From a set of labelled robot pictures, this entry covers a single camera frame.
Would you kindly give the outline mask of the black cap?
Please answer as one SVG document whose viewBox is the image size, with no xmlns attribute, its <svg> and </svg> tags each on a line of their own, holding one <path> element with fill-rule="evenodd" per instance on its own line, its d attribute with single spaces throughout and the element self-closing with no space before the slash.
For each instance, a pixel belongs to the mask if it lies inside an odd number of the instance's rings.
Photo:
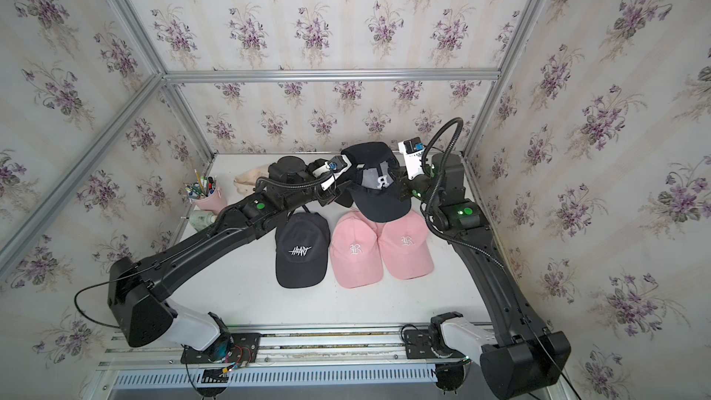
<svg viewBox="0 0 711 400">
<path fill-rule="evenodd" d="M 391 148 L 382 142 L 366 142 L 341 151 L 351 168 L 344 177 L 357 209 L 375 223 L 399 220 L 411 211 L 411 197 L 402 198 L 403 184 L 396 172 L 400 164 Z"/>
</svg>

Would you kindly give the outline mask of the dark grey baseball cap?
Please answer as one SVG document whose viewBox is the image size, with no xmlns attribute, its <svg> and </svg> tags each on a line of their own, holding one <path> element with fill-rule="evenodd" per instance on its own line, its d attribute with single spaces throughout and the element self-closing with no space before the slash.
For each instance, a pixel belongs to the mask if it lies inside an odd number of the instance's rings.
<svg viewBox="0 0 711 400">
<path fill-rule="evenodd" d="M 275 234 L 275 272 L 285 289 L 316 286 L 325 278 L 328 268 L 331 229 L 315 212 L 292 214 Z"/>
</svg>

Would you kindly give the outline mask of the pink cap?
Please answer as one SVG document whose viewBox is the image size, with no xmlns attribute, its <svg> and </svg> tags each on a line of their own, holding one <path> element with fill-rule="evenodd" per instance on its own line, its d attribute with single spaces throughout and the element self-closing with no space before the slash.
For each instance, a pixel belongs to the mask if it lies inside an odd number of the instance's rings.
<svg viewBox="0 0 711 400">
<path fill-rule="evenodd" d="M 329 254 L 335 279 L 346 289 L 372 285 L 383 278 L 377 227 L 359 211 L 349 211 L 339 218 Z"/>
<path fill-rule="evenodd" d="M 383 224 L 378 245 L 385 267 L 393 277 L 411 280 L 433 272 L 429 234 L 424 218 L 414 211 Z"/>
</svg>

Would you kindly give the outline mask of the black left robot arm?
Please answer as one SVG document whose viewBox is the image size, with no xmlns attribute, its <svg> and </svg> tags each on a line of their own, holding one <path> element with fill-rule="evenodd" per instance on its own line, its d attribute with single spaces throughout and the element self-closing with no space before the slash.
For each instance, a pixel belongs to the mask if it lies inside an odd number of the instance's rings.
<svg viewBox="0 0 711 400">
<path fill-rule="evenodd" d="M 172 302 L 172 294 L 231 251 L 283 227 L 291 211 L 336 200 L 354 168 L 345 155 L 311 164 L 282 157 L 270 165 L 268 176 L 257 178 L 253 194 L 222 209 L 205 229 L 157 255 L 113 263 L 107 305 L 127 344 L 138 348 L 164 340 L 210 361 L 226 359 L 234 341 L 224 321 Z"/>
</svg>

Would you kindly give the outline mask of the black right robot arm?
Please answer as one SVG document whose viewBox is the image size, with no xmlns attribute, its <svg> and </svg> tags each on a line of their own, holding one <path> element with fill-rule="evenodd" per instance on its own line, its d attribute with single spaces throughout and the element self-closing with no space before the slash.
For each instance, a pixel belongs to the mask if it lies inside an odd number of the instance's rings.
<svg viewBox="0 0 711 400">
<path fill-rule="evenodd" d="M 485 331 L 459 312 L 431 318 L 428 341 L 441 359 L 457 357 L 444 371 L 480 367 L 498 399 L 533 394 L 563 379 L 571 344 L 562 331 L 551 331 L 522 294 L 494 243 L 491 225 L 480 207 L 465 196 L 464 167 L 458 157 L 423 153 L 407 159 L 420 172 L 408 181 L 420 200 L 428 230 L 453 247 L 474 281 L 490 317 Z"/>
</svg>

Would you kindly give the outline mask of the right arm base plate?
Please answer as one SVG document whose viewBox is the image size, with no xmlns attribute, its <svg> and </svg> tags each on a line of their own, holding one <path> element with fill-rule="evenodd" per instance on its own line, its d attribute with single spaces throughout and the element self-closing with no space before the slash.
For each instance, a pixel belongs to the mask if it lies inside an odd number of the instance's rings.
<svg viewBox="0 0 711 400">
<path fill-rule="evenodd" d="M 449 348 L 436 348 L 429 333 L 412 324 L 400 328 L 400 339 L 405 346 L 405 356 L 408 360 L 424 359 L 455 359 L 461 360 L 465 356 Z"/>
</svg>

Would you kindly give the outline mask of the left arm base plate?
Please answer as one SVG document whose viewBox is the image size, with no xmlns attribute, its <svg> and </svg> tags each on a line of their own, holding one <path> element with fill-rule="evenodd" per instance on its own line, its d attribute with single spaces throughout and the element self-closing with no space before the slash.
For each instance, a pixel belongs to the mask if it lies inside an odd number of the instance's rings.
<svg viewBox="0 0 711 400">
<path fill-rule="evenodd" d="M 233 333 L 230 339 L 220 337 L 218 344 L 197 351 L 188 346 L 181 355 L 181 364 L 233 364 L 254 363 L 262 335 L 260 333 Z"/>
</svg>

